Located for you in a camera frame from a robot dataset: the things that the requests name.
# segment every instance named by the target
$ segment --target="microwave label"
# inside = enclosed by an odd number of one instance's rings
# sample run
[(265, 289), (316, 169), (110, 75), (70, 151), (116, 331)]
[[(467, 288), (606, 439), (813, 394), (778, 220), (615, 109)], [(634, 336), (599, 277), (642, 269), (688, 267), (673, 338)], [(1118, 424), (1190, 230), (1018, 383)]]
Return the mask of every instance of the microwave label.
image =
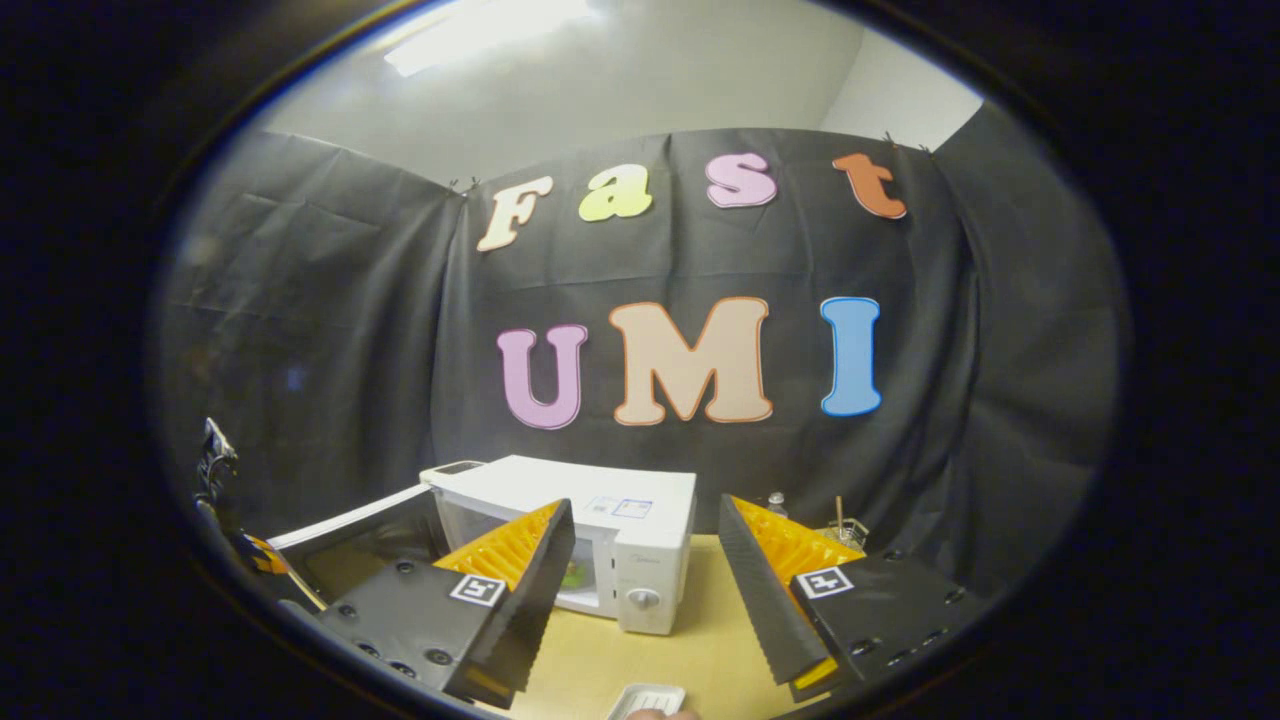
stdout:
[(613, 510), (613, 515), (640, 520), (649, 514), (650, 507), (653, 507), (652, 500), (623, 500)]
[(588, 505), (588, 512), (599, 512), (600, 515), (611, 515), (622, 503), (620, 497), (596, 497), (591, 500)]

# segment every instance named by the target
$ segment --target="white wall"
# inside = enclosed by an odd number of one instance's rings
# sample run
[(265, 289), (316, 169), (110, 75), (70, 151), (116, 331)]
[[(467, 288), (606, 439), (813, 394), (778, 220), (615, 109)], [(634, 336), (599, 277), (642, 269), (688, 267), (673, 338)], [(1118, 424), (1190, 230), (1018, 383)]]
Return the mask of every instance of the white wall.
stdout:
[(928, 60), (868, 29), (820, 129), (936, 149), (982, 105), (982, 97)]
[(266, 127), (466, 187), (628, 137), (817, 128), (863, 33), (801, 0), (596, 6), (595, 18), (408, 78), (384, 51), (353, 54), (287, 95)]

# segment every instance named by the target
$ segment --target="blue letter i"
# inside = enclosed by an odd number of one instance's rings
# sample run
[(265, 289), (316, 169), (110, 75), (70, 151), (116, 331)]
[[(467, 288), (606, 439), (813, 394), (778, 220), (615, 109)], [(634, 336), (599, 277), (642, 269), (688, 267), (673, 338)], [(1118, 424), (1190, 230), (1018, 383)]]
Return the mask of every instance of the blue letter i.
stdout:
[(832, 297), (823, 301), (820, 313), (831, 323), (836, 346), (836, 373), (822, 411), (846, 416), (876, 410), (881, 396), (872, 386), (872, 328), (879, 304), (868, 297)]

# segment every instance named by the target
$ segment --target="microwave knob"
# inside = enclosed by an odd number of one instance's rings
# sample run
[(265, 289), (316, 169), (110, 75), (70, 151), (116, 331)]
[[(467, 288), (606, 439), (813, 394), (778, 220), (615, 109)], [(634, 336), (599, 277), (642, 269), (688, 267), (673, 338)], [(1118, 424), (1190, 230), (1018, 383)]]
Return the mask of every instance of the microwave knob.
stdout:
[(627, 600), (640, 610), (648, 610), (662, 601), (662, 596), (646, 588), (636, 588), (627, 593)]

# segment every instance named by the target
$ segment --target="plastic bottle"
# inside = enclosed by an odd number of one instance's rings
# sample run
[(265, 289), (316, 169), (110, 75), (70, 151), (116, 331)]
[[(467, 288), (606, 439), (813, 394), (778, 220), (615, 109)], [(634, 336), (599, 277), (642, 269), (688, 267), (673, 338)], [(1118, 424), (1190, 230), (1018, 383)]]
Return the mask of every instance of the plastic bottle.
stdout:
[(782, 507), (783, 500), (786, 500), (786, 498), (782, 497), (781, 492), (776, 492), (776, 493), (771, 495), (769, 496), (769, 507), (768, 507), (769, 512), (777, 512), (778, 515), (782, 515), (783, 518), (786, 518), (787, 516), (787, 510), (785, 507)]

